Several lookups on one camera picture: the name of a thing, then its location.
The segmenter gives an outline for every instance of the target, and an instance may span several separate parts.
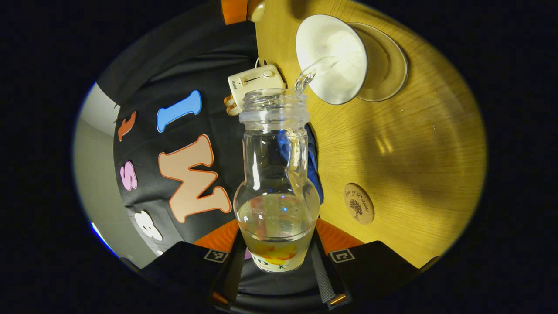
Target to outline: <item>blue cloth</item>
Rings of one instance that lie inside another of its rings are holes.
[[[320,204],[324,203],[324,191],[321,188],[320,178],[318,177],[318,152],[316,151],[316,138],[310,130],[308,124],[304,126],[304,129],[308,133],[308,178],[316,190],[318,190],[318,195],[320,196]],[[289,147],[286,143],[283,143],[280,139],[281,156],[288,159]]]

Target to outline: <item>cork coaster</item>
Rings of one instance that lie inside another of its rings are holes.
[[[354,183],[345,186],[345,205],[349,213],[362,225],[374,220],[374,205],[363,188]]]

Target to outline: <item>orange fabric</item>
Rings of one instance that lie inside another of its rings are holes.
[[[221,0],[221,8],[226,25],[246,21],[248,0]]]
[[[238,232],[238,221],[233,219],[223,226],[206,234],[195,245],[221,252],[230,252],[233,248],[234,238]]]
[[[354,236],[322,219],[316,221],[316,230],[320,235],[321,244],[324,247],[326,255],[332,251],[343,250],[364,244],[364,242],[358,240]]]
[[[221,252],[230,252],[233,248],[233,242],[238,229],[238,221],[233,219],[206,234],[201,239],[194,242],[194,244]],[[322,219],[316,221],[316,230],[320,235],[321,244],[324,247],[326,255],[332,251],[343,250],[364,244],[364,242],[358,240],[354,236]]]

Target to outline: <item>wooden table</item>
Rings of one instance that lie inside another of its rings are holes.
[[[268,0],[256,23],[260,61],[276,64],[292,86],[300,74],[295,37],[308,16],[327,14],[389,35],[405,52],[407,83],[382,102],[354,98],[333,106],[308,90],[324,188],[320,216],[364,242],[380,240],[422,267],[464,231],[480,197],[487,166],[484,126],[456,69],[419,35],[349,0]],[[374,221],[357,222],[344,188],[364,188]]]

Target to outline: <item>wooden tabletop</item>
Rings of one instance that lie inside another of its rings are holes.
[[[277,65],[287,85],[301,71],[296,31],[314,14],[381,30],[399,44],[409,63],[406,85],[382,102],[354,98],[333,106],[306,91],[324,189],[320,217],[364,242],[380,240],[422,267],[464,231],[482,191],[487,150],[475,99],[457,70],[427,41],[349,0],[265,3],[256,23],[259,59]],[[368,193],[374,207],[371,223],[359,223],[347,209],[348,183]]]

